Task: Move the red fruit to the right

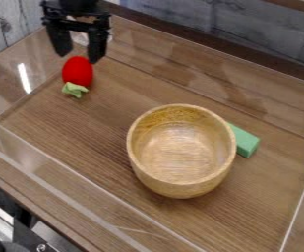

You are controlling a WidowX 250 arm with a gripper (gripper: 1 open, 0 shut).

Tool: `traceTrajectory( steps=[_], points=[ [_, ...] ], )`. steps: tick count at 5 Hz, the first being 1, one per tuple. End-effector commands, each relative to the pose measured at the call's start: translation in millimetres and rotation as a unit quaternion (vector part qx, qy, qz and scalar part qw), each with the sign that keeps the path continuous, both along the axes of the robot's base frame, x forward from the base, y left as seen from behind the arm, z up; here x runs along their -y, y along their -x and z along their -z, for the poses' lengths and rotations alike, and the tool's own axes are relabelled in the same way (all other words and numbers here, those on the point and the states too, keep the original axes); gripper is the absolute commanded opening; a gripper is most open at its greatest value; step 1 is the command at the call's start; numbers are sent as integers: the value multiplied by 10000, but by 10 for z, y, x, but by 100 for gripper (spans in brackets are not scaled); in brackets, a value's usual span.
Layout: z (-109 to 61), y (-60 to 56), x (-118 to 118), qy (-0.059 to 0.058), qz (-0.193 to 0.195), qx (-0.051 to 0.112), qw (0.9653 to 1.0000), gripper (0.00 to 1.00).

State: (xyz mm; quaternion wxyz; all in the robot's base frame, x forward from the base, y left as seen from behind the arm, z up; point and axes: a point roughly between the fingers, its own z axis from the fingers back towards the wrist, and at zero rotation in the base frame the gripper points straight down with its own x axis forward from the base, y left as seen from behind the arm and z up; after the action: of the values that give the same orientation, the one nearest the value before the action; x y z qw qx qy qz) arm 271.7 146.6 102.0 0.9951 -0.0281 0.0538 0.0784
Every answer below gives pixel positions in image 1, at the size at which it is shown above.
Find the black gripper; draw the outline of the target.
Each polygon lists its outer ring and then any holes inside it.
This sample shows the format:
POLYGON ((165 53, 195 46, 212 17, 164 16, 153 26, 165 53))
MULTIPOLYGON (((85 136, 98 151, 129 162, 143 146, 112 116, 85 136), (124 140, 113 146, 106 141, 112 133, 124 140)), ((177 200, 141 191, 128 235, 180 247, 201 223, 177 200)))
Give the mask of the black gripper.
POLYGON ((96 64, 108 53, 112 14, 102 0, 41 0, 42 23, 56 53, 64 57, 73 49, 69 31, 88 32, 88 56, 96 64))

